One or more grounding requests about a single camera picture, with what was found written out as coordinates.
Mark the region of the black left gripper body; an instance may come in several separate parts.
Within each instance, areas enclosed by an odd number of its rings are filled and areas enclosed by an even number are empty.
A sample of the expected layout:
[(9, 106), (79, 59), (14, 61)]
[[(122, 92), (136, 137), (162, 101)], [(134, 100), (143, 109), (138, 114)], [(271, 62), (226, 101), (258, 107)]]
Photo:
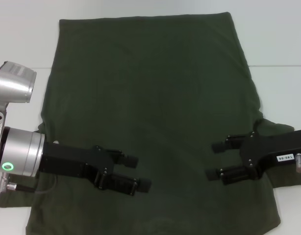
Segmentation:
[(99, 189), (123, 189), (124, 177), (113, 173), (123, 154), (120, 150), (94, 146), (82, 149), (45, 143), (39, 171), (61, 176), (84, 178)]

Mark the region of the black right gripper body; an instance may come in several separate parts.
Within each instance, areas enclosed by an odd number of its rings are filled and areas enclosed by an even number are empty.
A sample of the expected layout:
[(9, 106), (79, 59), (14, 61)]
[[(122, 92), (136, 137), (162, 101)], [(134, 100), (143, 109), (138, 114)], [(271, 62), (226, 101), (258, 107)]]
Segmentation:
[(254, 135), (244, 140), (240, 148), (243, 166), (255, 165), (259, 179), (272, 167), (296, 165), (301, 173), (301, 130), (274, 136)]

